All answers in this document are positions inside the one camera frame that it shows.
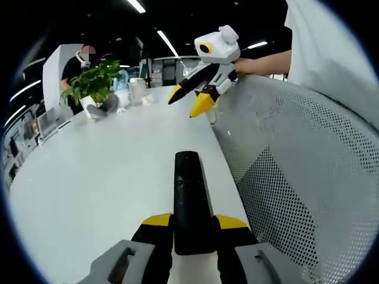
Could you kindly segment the person's right hand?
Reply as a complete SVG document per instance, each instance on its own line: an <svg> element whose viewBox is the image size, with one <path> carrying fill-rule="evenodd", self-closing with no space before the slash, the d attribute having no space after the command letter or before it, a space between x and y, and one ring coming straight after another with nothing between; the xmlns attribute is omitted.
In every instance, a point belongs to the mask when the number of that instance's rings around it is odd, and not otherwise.
<svg viewBox="0 0 379 284"><path fill-rule="evenodd" d="M239 58L234 62L235 72L238 76L254 74L254 60Z"/></svg>

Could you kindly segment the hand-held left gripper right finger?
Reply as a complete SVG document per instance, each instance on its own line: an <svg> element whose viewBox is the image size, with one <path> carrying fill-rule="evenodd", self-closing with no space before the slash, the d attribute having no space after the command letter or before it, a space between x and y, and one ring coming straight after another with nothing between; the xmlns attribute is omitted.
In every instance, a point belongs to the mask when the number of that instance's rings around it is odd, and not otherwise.
<svg viewBox="0 0 379 284"><path fill-rule="evenodd" d="M260 243L234 217L213 217L217 268L222 283L305 283L300 268L269 243Z"/></svg>

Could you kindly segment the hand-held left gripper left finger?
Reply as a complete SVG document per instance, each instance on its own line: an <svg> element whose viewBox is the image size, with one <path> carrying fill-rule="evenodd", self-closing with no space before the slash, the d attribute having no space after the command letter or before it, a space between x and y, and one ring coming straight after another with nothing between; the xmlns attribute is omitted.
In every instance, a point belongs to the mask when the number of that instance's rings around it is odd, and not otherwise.
<svg viewBox="0 0 379 284"><path fill-rule="evenodd" d="M90 265L79 283L167 283L172 268L172 214L145 219L131 240L121 240Z"/></svg>

